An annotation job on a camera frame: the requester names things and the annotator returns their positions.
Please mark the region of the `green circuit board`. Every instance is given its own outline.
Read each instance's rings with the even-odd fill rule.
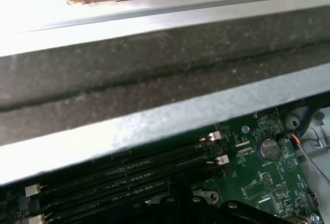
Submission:
[[[214,132],[220,138],[212,140]],[[6,219],[0,222],[31,223],[29,218],[42,214],[49,216],[46,224],[80,223],[125,199],[165,195],[171,177],[194,184],[194,192],[217,192],[216,206],[237,200],[283,219],[311,213],[321,217],[283,132],[280,113],[271,109],[28,179],[3,191],[0,210],[6,210]],[[278,146],[276,160],[260,156],[260,142],[268,138]],[[223,156],[229,161],[216,163]],[[26,196],[25,187],[34,184],[45,187]]]
[[[242,132],[243,126],[249,126],[249,133]],[[224,201],[238,200],[281,218],[310,213],[320,216],[318,208],[311,206],[306,197],[311,190],[290,140],[278,141],[282,155],[277,161],[264,161],[256,152],[262,137],[283,130],[276,109],[261,117],[254,114],[215,124],[215,129],[225,137],[218,146],[228,155],[229,163],[223,166],[222,177],[195,185],[194,189],[218,192],[218,206]]]

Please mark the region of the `black plastic part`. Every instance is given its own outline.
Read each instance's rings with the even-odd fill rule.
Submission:
[[[3,187],[0,188],[0,201],[6,200],[6,191]]]
[[[301,123],[296,128],[296,133],[298,138],[301,138],[307,131],[311,121],[313,120],[316,113],[318,113],[322,109],[322,106],[308,107],[306,113],[301,119]]]
[[[127,221],[130,217],[135,219],[141,218],[141,214],[147,210],[148,206],[145,202],[127,201],[123,205],[115,206],[110,211],[103,211],[97,215],[88,217],[81,224],[95,224],[95,223],[120,223]]]
[[[221,214],[228,223],[232,224],[290,224],[286,220],[234,200],[221,205]]]
[[[0,209],[0,220],[4,220],[6,217],[6,213],[5,213],[5,210],[3,209]]]
[[[292,138],[290,133],[278,133],[278,134],[275,134],[274,137],[276,138],[276,140],[291,139]]]

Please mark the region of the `silver metal panel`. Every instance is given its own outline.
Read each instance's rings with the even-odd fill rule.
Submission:
[[[217,13],[208,8],[256,1],[262,0],[130,0],[76,6],[67,5],[65,0],[10,0],[2,7],[3,13],[8,15],[2,17],[0,24],[0,40],[3,43],[0,56],[149,32],[164,27],[207,23],[215,21],[219,15],[219,19],[224,16],[227,19],[239,18],[239,15],[233,14],[235,8],[233,11],[219,9]],[[328,4],[326,1],[322,0],[321,5]],[[316,6],[320,4],[316,0],[314,2]],[[280,4],[270,5],[281,11]],[[286,4],[283,10],[295,8],[290,5]]]
[[[59,27],[56,29],[2,33],[0,35],[0,40],[2,40],[0,56],[136,35],[173,27],[307,9],[329,4],[330,0],[268,0]]]
[[[330,64],[0,147],[0,184],[328,91]]]
[[[319,126],[320,124],[314,124],[313,122],[310,125],[310,129],[306,132],[304,139],[315,139],[318,137],[330,138],[330,108],[325,108],[322,110],[325,114],[324,117],[324,125]],[[301,118],[304,111],[296,110],[294,113]],[[306,151],[309,153],[313,161],[317,164],[317,166],[323,171],[325,175],[330,178],[330,155],[327,148],[316,148],[312,149],[310,143],[305,143],[304,147]],[[319,201],[320,201],[320,212],[324,223],[330,223],[330,191],[329,185],[324,181],[324,179],[314,170],[314,168],[308,163],[307,160],[302,160],[302,167],[304,173],[307,177],[308,184],[311,189],[316,192]]]

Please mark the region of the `red wire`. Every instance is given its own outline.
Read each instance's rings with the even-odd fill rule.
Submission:
[[[291,134],[291,136],[295,139],[295,141],[300,144],[299,138],[295,134]]]

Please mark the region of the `black cable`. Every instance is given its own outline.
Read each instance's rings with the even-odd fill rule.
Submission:
[[[307,131],[311,121],[314,118],[314,115],[320,111],[320,107],[308,107],[299,126],[296,128],[295,132],[298,135],[298,138],[301,138]]]

